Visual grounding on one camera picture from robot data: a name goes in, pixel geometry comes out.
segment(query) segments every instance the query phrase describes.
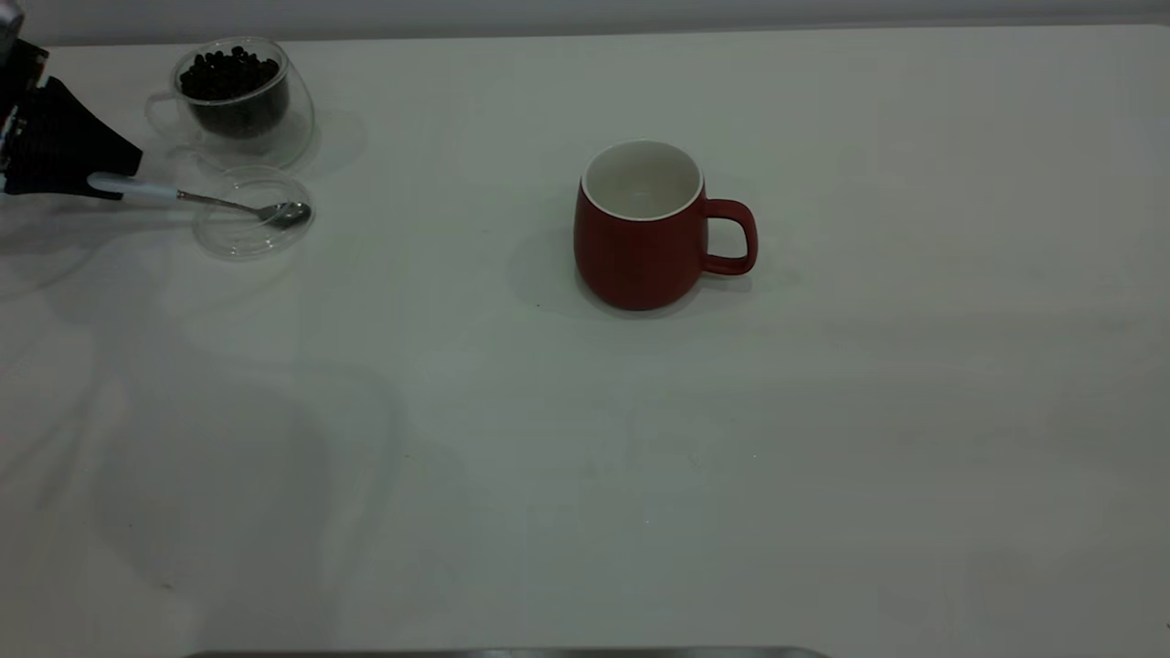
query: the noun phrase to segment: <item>white wall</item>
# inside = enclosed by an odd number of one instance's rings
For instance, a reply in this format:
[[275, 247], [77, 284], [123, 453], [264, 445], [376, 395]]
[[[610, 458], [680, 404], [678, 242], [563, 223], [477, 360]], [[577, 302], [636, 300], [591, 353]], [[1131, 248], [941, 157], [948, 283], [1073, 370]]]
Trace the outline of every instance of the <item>white wall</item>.
[[1170, 0], [23, 0], [25, 36], [62, 43], [579, 34], [855, 22], [1078, 22]]

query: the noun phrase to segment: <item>mug handle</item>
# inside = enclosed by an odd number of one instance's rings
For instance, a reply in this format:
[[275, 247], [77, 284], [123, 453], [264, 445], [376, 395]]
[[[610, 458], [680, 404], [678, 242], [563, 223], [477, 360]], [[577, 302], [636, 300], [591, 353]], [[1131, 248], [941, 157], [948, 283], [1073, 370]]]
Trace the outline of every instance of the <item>mug handle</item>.
[[739, 201], [713, 199], [707, 201], [707, 217], [708, 219], [730, 219], [738, 224], [743, 228], [744, 237], [748, 239], [748, 254], [737, 259], [707, 254], [703, 259], [703, 270], [725, 276], [738, 276], [751, 272], [751, 268], [756, 265], [756, 254], [759, 251], [759, 245], [756, 237], [756, 218], [748, 210], [748, 206]]
[[158, 104], [165, 102], [178, 102], [179, 96], [174, 91], [159, 91], [158, 94], [151, 94], [146, 98], [146, 107], [143, 108], [143, 114], [146, 115], [146, 123], [154, 129], [163, 137], [170, 139], [176, 144], [184, 143], [183, 126], [178, 121], [173, 123], [167, 123], [163, 119], [158, 111]]

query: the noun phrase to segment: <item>mug rim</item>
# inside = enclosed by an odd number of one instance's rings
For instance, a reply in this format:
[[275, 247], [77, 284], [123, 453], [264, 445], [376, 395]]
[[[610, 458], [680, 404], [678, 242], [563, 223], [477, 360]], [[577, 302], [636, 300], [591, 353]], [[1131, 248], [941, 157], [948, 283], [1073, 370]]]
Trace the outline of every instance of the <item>mug rim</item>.
[[[276, 50], [276, 54], [280, 56], [280, 62], [278, 62], [280, 70], [276, 71], [276, 75], [274, 75], [271, 80], [261, 84], [256, 89], [248, 91], [242, 96], [225, 98], [222, 101], [205, 101], [200, 98], [192, 98], [191, 96], [187, 96], [186, 94], [183, 92], [183, 85], [179, 84], [179, 76], [186, 73], [186, 68], [190, 68], [188, 62], [194, 61], [197, 55], [205, 54], [204, 53], [205, 49], [215, 47], [223, 49], [226, 47], [228, 50], [230, 50], [230, 48], [234, 46], [242, 46], [245, 43], [254, 43], [254, 42], [263, 43], [264, 46], [270, 46], [273, 49]], [[273, 41], [271, 39], [264, 39], [263, 36], [226, 36], [222, 39], [216, 39], [214, 41], [208, 41], [206, 43], [195, 46], [190, 52], [187, 52], [186, 55], [179, 57], [178, 63], [176, 63], [174, 68], [171, 70], [171, 91], [173, 91], [176, 96], [178, 96], [179, 98], [192, 105], [199, 105], [204, 108], [232, 105], [235, 103], [241, 103], [249, 98], [255, 98], [256, 96], [260, 96], [264, 91], [268, 91], [273, 87], [280, 84], [280, 82], [288, 76], [289, 63], [290, 62], [288, 53], [284, 52], [284, 48], [281, 48], [280, 43]]]
[[[618, 214], [615, 212], [611, 212], [611, 211], [606, 210], [605, 206], [603, 206], [599, 203], [597, 203], [597, 199], [594, 199], [593, 194], [591, 194], [590, 191], [589, 191], [589, 185], [585, 184], [586, 179], [589, 178], [590, 170], [593, 169], [593, 165], [597, 163], [598, 159], [601, 158], [601, 156], [604, 156], [604, 155], [606, 155], [610, 151], [613, 151], [615, 149], [621, 149], [621, 148], [625, 148], [625, 146], [629, 146], [632, 144], [654, 144], [654, 145], [658, 145], [658, 146], [666, 146], [667, 149], [672, 149], [674, 151], [677, 151], [677, 152], [682, 153], [687, 158], [687, 160], [689, 160], [690, 164], [695, 167], [695, 171], [698, 172], [698, 184], [695, 186], [695, 193], [691, 194], [690, 198], [687, 199], [687, 201], [684, 204], [682, 204], [681, 206], [672, 210], [668, 213], [658, 214], [658, 215], [654, 215], [654, 217], [642, 217], [642, 218], [626, 217], [626, 215], [622, 215], [622, 214]], [[599, 151], [592, 158], [590, 158], [589, 164], [585, 165], [585, 172], [581, 173], [580, 185], [581, 185], [581, 192], [585, 193], [585, 198], [589, 199], [589, 203], [592, 204], [594, 208], [601, 211], [603, 213], [605, 213], [605, 214], [607, 214], [607, 215], [610, 215], [610, 217], [612, 217], [614, 219], [620, 219], [622, 221], [629, 221], [629, 222], [635, 222], [635, 224], [649, 224], [652, 221], [662, 221], [663, 219], [669, 219], [669, 218], [672, 218], [672, 217], [681, 213], [682, 211], [689, 208], [698, 199], [698, 197], [702, 196], [703, 190], [707, 187], [707, 177], [706, 177], [706, 174], [703, 174], [703, 167], [698, 166], [698, 162], [694, 158], [694, 156], [691, 156], [689, 152], [687, 152], [686, 149], [683, 149], [681, 146], [675, 146], [674, 144], [670, 144], [668, 142], [662, 142], [662, 140], [659, 140], [659, 139], [649, 139], [649, 138], [646, 138], [646, 137], [639, 137], [636, 139], [627, 139], [625, 142], [618, 142], [617, 144], [611, 144], [611, 145], [606, 146], [605, 149], [603, 149], [601, 151]]]

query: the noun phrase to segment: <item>metal spoon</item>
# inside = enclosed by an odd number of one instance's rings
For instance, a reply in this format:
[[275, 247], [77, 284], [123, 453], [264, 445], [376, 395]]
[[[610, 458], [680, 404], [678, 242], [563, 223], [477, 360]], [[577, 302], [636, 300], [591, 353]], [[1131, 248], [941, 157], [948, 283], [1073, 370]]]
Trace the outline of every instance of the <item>metal spoon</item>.
[[283, 204], [274, 204], [262, 208], [253, 208], [241, 204], [225, 201], [223, 199], [216, 199], [214, 197], [192, 194], [191, 192], [184, 192], [183, 190], [178, 190], [176, 187], [167, 187], [165, 185], [157, 185], [154, 183], [136, 180], [125, 176], [103, 172], [90, 174], [88, 183], [89, 186], [95, 190], [112, 192], [115, 194], [139, 194], [158, 199], [178, 199], [180, 201], [192, 201], [195, 204], [233, 208], [255, 215], [262, 224], [268, 224], [269, 226], [282, 231], [297, 226], [312, 217], [312, 207], [308, 204], [302, 204], [301, 201], [285, 201]]
[[256, 215], [256, 219], [261, 222], [267, 222], [269, 226], [275, 226], [281, 229], [291, 228], [312, 217], [312, 207], [308, 204], [302, 204], [301, 201], [284, 201], [283, 204], [253, 208], [240, 204], [233, 204], [232, 201], [225, 201], [223, 199], [216, 199], [214, 197], [192, 194], [191, 192], [184, 192], [183, 190], [176, 190], [174, 198], [180, 201], [193, 201], [197, 204], [221, 206], [225, 208], [234, 208], [241, 212], [252, 213]]

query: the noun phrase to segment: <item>table surface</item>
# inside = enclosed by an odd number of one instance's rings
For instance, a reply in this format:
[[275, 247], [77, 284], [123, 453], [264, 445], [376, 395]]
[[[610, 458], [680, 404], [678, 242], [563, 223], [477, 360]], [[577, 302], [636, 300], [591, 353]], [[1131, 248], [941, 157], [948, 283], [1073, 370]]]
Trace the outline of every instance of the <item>table surface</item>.
[[[197, 184], [142, 119], [184, 50], [50, 73]], [[1170, 651], [1165, 28], [288, 50], [294, 248], [0, 200], [0, 653]], [[628, 314], [571, 221], [642, 136], [759, 262]]]

